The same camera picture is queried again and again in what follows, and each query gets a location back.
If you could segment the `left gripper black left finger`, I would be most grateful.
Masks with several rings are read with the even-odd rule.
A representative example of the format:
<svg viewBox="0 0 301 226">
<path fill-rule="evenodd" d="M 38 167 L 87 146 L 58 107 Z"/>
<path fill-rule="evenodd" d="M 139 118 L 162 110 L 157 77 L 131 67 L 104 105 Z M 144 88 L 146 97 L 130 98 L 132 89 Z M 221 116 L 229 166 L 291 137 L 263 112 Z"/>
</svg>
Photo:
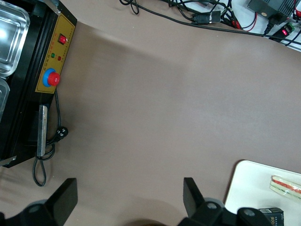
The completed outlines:
<svg viewBox="0 0 301 226">
<path fill-rule="evenodd" d="M 34 202 L 10 218 L 5 218 L 1 213 L 0 224 L 2 226 L 63 226 L 77 203 L 77 179 L 68 178 L 47 200 Z"/>
</svg>

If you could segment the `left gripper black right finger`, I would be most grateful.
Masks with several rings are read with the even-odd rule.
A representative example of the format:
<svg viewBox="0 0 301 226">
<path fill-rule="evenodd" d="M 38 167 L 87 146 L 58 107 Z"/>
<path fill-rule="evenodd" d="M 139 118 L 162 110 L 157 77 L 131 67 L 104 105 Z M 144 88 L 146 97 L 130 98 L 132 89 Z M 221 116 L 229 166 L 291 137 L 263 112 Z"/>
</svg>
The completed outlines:
<svg viewBox="0 0 301 226">
<path fill-rule="evenodd" d="M 180 226 L 265 226 L 266 217 L 258 209 L 244 207 L 236 214 L 222 202 L 204 198 L 193 178 L 183 179 L 183 203 L 187 212 Z"/>
</svg>

